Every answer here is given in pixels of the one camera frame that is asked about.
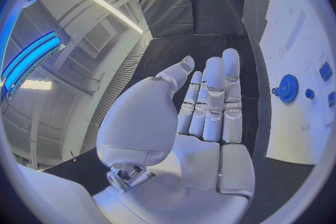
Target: air vent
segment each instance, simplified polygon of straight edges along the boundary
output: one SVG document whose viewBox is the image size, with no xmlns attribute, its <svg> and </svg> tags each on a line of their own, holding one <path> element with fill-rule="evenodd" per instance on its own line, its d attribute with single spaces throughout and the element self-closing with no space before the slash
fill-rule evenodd
<svg viewBox="0 0 336 224">
<path fill-rule="evenodd" d="M 100 52 L 115 34 L 116 31 L 112 28 L 107 19 L 103 19 L 88 32 L 84 38 L 95 50 Z"/>
</svg>

